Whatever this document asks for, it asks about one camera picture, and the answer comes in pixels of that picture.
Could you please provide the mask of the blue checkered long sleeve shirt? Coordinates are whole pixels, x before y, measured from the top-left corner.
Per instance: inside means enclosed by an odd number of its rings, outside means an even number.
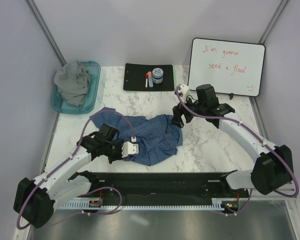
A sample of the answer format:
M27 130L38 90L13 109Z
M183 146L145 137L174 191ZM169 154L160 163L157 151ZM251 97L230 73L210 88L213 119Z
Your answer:
M135 133L139 153L125 160L144 166L153 166L176 155L183 145L182 130L170 124L172 115L160 114L147 119L145 116L121 116L114 108L104 107L99 114L90 116L99 129L107 124L119 131L119 139L128 141Z

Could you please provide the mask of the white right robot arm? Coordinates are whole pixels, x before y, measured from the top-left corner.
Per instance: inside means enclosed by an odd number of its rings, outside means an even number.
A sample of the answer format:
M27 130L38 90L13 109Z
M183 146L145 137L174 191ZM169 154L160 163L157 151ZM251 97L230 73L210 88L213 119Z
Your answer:
M194 117L206 119L235 140L254 161L250 170L233 170L222 175L220 193L230 197L238 189L253 189L262 195L275 192L288 198L296 197L299 184L294 175L290 148L278 146L251 129L233 107L219 102L212 85L200 85L195 91L197 99L192 98L187 85L180 84L175 88L179 103L172 109L170 123L183 128Z

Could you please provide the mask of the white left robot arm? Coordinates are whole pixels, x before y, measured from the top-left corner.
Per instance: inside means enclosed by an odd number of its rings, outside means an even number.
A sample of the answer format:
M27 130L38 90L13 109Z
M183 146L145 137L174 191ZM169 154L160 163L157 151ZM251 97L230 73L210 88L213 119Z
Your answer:
M13 209L18 213L16 226L19 230L25 219L29 225L41 228L55 210L72 199L88 195L96 196L100 185L88 172L79 169L100 156L107 156L110 163L137 154L136 138L120 140L117 129L103 124L99 131L81 135L73 152L52 168L33 179L23 178L17 186Z

